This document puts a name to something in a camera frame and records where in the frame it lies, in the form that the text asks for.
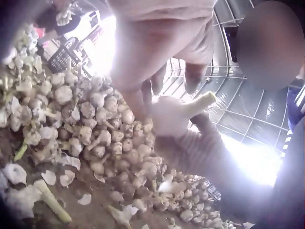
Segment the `garlic peel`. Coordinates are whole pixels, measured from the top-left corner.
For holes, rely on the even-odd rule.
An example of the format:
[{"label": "garlic peel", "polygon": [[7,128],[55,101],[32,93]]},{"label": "garlic peel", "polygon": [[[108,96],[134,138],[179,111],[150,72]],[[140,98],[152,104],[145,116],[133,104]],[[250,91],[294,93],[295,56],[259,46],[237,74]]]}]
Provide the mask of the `garlic peel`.
[{"label": "garlic peel", "polygon": [[65,175],[61,175],[59,177],[59,181],[63,187],[68,187],[68,185],[72,183],[74,178],[75,173],[73,173],[71,170],[65,170]]},{"label": "garlic peel", "polygon": [[84,194],[83,197],[77,202],[81,205],[88,205],[91,202],[91,194]]},{"label": "garlic peel", "polygon": [[41,176],[48,185],[54,185],[56,182],[56,175],[50,170],[46,170],[45,173],[41,173]]}]

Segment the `garlic stem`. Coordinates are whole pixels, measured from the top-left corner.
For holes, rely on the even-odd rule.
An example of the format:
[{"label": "garlic stem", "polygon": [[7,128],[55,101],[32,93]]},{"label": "garlic stem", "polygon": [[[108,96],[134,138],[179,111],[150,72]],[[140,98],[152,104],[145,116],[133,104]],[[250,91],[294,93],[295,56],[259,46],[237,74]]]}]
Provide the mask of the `garlic stem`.
[{"label": "garlic stem", "polygon": [[44,180],[38,180],[34,182],[34,186],[42,192],[42,201],[44,201],[52,209],[52,211],[60,218],[60,220],[62,220],[64,223],[72,221],[71,216],[57,202],[55,196],[50,191]]},{"label": "garlic stem", "polygon": [[14,162],[20,160],[22,156],[24,155],[25,151],[27,150],[27,144],[23,142],[21,148],[16,152],[16,155],[14,157]]},{"label": "garlic stem", "polygon": [[60,118],[58,117],[58,115],[54,114],[50,108],[46,108],[46,109],[45,109],[45,115],[48,116],[48,117],[51,117],[51,118],[53,118],[53,119],[56,119],[56,120],[59,120],[59,119],[60,119]]},{"label": "garlic stem", "polygon": [[7,91],[8,88],[9,88],[8,81],[9,81],[8,77],[5,76],[5,77],[4,77],[4,80],[3,80],[3,85],[4,85],[4,88],[5,88],[6,91]]},{"label": "garlic stem", "polygon": [[209,105],[216,102],[216,96],[213,92],[208,91],[190,102],[183,103],[181,112],[185,118],[192,118],[200,114]]},{"label": "garlic stem", "polygon": [[103,123],[110,129],[115,130],[115,128],[107,120],[103,120]]}]

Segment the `dirt ground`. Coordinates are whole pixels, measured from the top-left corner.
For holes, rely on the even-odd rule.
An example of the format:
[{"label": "dirt ground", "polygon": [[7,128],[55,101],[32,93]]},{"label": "dirt ground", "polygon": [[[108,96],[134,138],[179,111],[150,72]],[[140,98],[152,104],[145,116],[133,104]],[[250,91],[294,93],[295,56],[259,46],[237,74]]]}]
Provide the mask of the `dirt ground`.
[{"label": "dirt ground", "polygon": [[[20,135],[11,132],[9,129],[0,129],[0,149],[1,149],[1,167],[11,162],[15,150],[22,144]],[[105,206],[113,204],[109,198],[111,186],[98,181],[85,161],[81,161],[81,170],[71,166],[51,165],[48,163],[34,166],[30,158],[28,149],[19,164],[27,172],[27,183],[32,184],[35,180],[41,179],[41,172],[49,169],[55,172],[57,181],[54,186],[49,188],[58,201],[65,206],[65,210],[70,214],[73,222],[70,225],[64,225],[52,210],[43,202],[37,202],[34,207],[35,219],[25,220],[26,224],[35,229],[119,229],[114,218],[107,212]],[[64,170],[69,169],[76,174],[75,179],[69,188],[62,187],[59,182],[59,176],[64,174]],[[91,194],[92,200],[89,205],[83,206],[77,202],[83,194]],[[131,224],[133,229],[141,229],[144,224],[148,224],[150,229],[167,229],[169,218],[174,217],[176,224],[183,229],[196,229],[192,224],[181,222],[174,214],[170,212],[158,212],[152,209],[145,213],[137,213],[133,216]]]}]

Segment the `garlic bulb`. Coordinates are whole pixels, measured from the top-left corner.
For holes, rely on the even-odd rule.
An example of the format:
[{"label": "garlic bulb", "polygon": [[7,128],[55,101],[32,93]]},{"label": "garlic bulb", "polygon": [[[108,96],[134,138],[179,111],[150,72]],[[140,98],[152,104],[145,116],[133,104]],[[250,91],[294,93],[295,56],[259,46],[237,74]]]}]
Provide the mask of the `garlic bulb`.
[{"label": "garlic bulb", "polygon": [[93,118],[95,116],[95,108],[90,102],[84,102],[81,104],[81,113],[85,118]]},{"label": "garlic bulb", "polygon": [[72,90],[69,86],[64,85],[59,87],[56,91],[55,91],[55,99],[56,101],[60,104],[60,105],[65,105],[67,102],[69,102],[72,97]]},{"label": "garlic bulb", "polygon": [[180,217],[184,222],[189,222],[192,220],[194,216],[191,210],[185,210],[184,212],[181,213]]},{"label": "garlic bulb", "polygon": [[84,145],[89,145],[91,143],[91,134],[92,134],[92,129],[88,126],[82,126],[78,138],[79,140],[84,144]]},{"label": "garlic bulb", "polygon": [[132,206],[138,208],[141,212],[147,211],[147,204],[141,199],[134,199]]},{"label": "garlic bulb", "polygon": [[71,146],[71,155],[78,158],[79,154],[83,150],[83,145],[81,144],[80,140],[78,138],[70,138],[69,144]]},{"label": "garlic bulb", "polygon": [[135,117],[131,110],[126,110],[122,113],[122,122],[131,125],[135,120]]},{"label": "garlic bulb", "polygon": [[111,113],[116,113],[118,109],[117,99],[114,96],[109,96],[105,99],[104,108]]},{"label": "garlic bulb", "polygon": [[123,140],[123,142],[122,142],[123,151],[128,152],[132,149],[132,147],[133,147],[132,140],[130,138]]},{"label": "garlic bulb", "polygon": [[112,133],[112,140],[114,142],[119,142],[124,138],[124,133],[120,131],[113,131]]},{"label": "garlic bulb", "polygon": [[96,157],[102,158],[106,152],[106,149],[103,146],[96,146],[92,149],[92,151]]},{"label": "garlic bulb", "polygon": [[124,201],[123,195],[121,193],[119,193],[118,191],[111,192],[110,198],[114,202],[123,202]]}]

